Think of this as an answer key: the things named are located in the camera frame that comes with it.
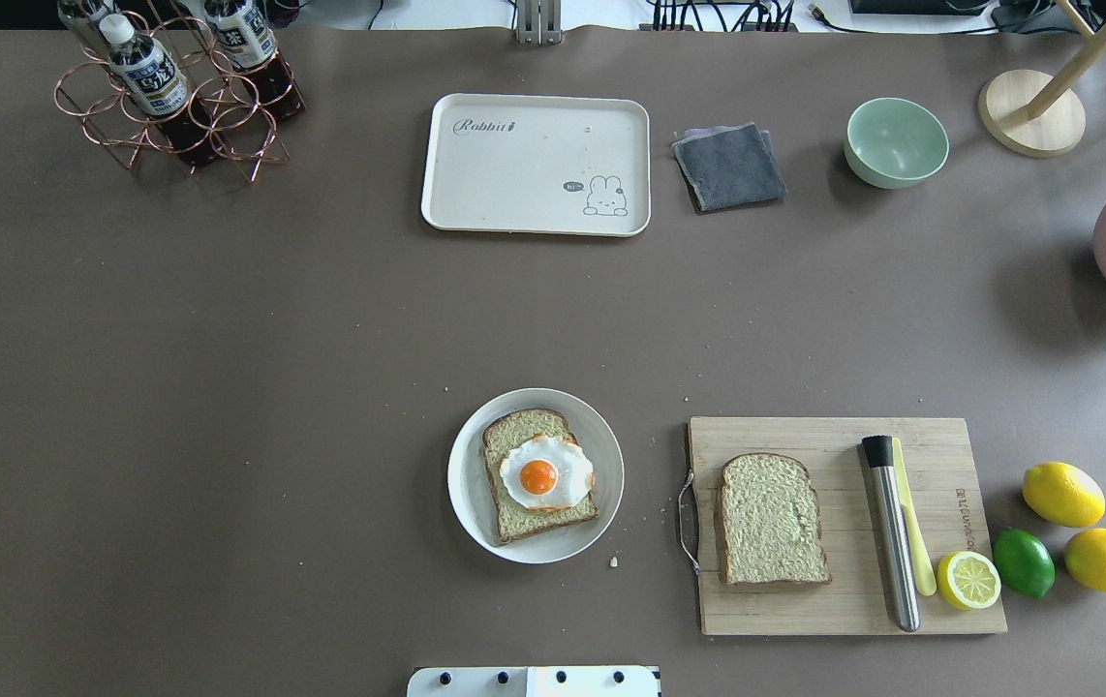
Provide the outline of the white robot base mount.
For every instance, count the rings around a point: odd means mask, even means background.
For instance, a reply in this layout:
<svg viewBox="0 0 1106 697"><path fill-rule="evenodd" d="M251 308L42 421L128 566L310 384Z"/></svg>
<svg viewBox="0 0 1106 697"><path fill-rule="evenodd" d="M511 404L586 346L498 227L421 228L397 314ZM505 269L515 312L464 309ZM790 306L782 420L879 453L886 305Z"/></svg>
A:
<svg viewBox="0 0 1106 697"><path fill-rule="evenodd" d="M407 696L661 696L659 667L643 665L425 667Z"/></svg>

